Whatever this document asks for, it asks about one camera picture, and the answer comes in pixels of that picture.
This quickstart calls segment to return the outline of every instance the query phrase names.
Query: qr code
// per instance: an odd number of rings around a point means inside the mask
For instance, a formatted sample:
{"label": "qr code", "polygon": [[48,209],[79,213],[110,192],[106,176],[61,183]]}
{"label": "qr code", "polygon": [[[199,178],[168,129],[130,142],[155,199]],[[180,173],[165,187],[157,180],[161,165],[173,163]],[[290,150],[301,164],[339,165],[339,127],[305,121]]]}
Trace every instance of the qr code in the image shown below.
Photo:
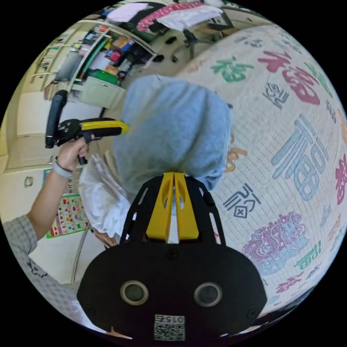
{"label": "qr code", "polygon": [[184,317],[156,315],[154,339],[160,341],[184,341]]}

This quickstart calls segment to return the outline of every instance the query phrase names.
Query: plaid shirt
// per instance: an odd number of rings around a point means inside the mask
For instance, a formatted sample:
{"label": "plaid shirt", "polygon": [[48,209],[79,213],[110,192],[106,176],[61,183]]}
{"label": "plaid shirt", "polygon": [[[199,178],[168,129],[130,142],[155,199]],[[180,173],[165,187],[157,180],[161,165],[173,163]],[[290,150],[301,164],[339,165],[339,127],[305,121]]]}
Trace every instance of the plaid shirt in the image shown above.
{"label": "plaid shirt", "polygon": [[105,332],[90,322],[77,301],[79,283],[60,284],[29,257],[29,254],[37,247],[37,239],[27,216],[3,223],[3,228],[19,265],[40,294],[56,310],[74,322]]}

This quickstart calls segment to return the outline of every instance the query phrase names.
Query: gray watch strap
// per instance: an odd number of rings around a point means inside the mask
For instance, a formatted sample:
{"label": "gray watch strap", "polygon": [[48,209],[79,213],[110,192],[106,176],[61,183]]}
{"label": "gray watch strap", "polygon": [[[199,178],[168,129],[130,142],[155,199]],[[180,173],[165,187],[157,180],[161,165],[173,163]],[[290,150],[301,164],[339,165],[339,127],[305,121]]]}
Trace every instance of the gray watch strap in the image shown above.
{"label": "gray watch strap", "polygon": [[72,175],[72,171],[63,169],[57,161],[57,157],[52,162],[52,169],[60,176],[69,178]]}

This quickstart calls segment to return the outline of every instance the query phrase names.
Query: hand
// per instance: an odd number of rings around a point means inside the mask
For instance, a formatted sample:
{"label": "hand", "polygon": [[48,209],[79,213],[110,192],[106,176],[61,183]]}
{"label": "hand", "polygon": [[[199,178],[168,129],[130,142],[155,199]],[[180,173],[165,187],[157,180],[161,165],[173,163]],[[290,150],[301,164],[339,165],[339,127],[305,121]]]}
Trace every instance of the hand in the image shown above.
{"label": "hand", "polygon": [[78,156],[86,157],[88,149],[89,146],[83,137],[76,141],[66,142],[61,146],[57,162],[63,169],[74,171],[78,165]]}

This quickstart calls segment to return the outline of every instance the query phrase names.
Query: camera lens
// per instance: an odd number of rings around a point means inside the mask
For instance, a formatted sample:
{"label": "camera lens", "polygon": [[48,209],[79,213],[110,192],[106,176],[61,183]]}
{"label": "camera lens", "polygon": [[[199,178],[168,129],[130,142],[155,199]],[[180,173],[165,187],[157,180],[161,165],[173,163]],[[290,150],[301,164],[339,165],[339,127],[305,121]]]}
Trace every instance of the camera lens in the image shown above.
{"label": "camera lens", "polygon": [[122,285],[120,296],[130,305],[142,305],[148,299],[148,289],[139,281],[128,281]]}
{"label": "camera lens", "polygon": [[204,283],[194,292],[195,302],[202,307],[212,307],[222,298],[222,289],[215,283]]}

